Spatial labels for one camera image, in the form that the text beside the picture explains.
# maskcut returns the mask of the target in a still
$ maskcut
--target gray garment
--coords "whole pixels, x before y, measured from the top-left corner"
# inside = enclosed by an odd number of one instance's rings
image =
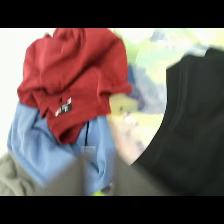
[[[10,153],[0,158],[0,196],[27,196],[35,189],[35,182]]]

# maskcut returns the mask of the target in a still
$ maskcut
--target colorful bedsheet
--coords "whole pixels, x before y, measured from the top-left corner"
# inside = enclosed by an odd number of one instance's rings
[[[224,48],[224,29],[113,28],[126,46],[133,93],[111,97],[108,116],[118,152],[131,164],[158,131],[166,109],[166,68],[185,54]]]

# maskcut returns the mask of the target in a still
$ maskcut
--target red garment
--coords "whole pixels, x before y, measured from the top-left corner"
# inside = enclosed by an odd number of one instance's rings
[[[18,96],[40,109],[60,143],[74,143],[86,121],[110,113],[112,93],[130,93],[121,39],[106,28],[57,28],[27,49]],[[55,116],[71,97],[72,110]]]

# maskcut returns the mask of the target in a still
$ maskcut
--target clothing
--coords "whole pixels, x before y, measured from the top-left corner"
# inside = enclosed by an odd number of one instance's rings
[[[10,153],[0,158],[0,196],[28,196],[37,186]]]
[[[162,125],[133,164],[181,195],[224,195],[223,61],[210,49],[167,69]]]
[[[87,166],[87,193],[92,194],[112,181],[115,147],[107,118],[99,116],[90,120],[88,133],[86,124],[75,144],[59,144],[38,109],[18,103],[8,148],[41,187],[76,159],[85,143],[92,150]]]
[[[63,144],[74,143],[86,121],[110,113],[110,94],[131,92],[124,44],[106,28],[57,28],[28,47],[23,72],[20,101],[39,108]]]

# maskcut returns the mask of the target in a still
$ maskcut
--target red shirt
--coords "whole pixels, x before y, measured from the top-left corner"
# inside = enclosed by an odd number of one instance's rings
[[[18,96],[37,107],[60,143],[74,143],[86,121],[110,113],[112,93],[130,93],[121,39],[106,28],[57,28],[26,50]],[[72,109],[56,116],[71,98]]]

